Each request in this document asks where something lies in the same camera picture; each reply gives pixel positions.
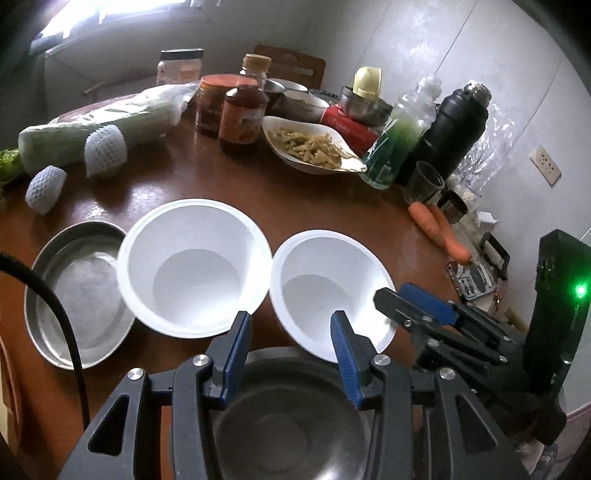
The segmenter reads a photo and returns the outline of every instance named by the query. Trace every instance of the dark cup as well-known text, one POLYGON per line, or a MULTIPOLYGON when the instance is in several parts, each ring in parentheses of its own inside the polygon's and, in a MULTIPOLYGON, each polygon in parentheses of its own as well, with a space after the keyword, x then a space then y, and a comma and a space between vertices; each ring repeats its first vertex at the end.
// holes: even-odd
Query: dark cup
POLYGON ((445 191, 437 202, 437 206, 451 225, 458 223, 460 218, 468 213, 466 203, 453 190, 445 191))

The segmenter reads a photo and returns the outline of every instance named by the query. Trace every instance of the metal tray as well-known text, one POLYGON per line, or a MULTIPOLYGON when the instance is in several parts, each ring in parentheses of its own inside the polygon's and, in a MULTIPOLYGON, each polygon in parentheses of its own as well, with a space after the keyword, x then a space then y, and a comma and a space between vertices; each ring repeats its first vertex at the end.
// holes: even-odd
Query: metal tray
MULTIPOLYGON (((125 231, 111 223, 77 223, 52 238, 33 263, 33 270, 66 309, 82 368, 112 354, 135 319, 117 286, 117 253, 124 237, 125 231)), ((57 319, 30 288, 25 289, 25 323, 33 344, 49 363, 73 369, 57 319)))

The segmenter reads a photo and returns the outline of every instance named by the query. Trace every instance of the green light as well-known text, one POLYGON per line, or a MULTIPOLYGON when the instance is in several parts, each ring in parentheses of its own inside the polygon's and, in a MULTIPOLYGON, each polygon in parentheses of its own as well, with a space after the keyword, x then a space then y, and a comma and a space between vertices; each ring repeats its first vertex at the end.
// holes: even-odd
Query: green light
POLYGON ((577 293, 577 297, 581 300, 587 294, 587 285, 581 283, 574 288, 577 293))

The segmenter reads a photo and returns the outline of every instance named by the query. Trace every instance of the wooden chair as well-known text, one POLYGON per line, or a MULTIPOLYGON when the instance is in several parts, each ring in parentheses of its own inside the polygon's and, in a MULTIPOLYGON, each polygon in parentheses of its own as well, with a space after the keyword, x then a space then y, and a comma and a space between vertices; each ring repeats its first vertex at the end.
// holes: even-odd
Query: wooden chair
POLYGON ((324 60, 289 48, 267 45, 257 45, 255 53, 272 58, 267 77, 291 80, 308 88, 320 88, 326 67, 324 60))

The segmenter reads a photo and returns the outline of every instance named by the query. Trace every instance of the black thermos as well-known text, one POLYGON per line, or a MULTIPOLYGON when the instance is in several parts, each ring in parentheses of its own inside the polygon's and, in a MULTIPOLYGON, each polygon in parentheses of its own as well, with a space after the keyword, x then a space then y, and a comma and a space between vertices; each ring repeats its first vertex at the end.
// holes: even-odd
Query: black thermos
POLYGON ((431 128, 402 164, 395 183, 406 186, 420 160, 448 179, 486 129, 490 101, 488 88, 474 80, 445 97, 431 128))

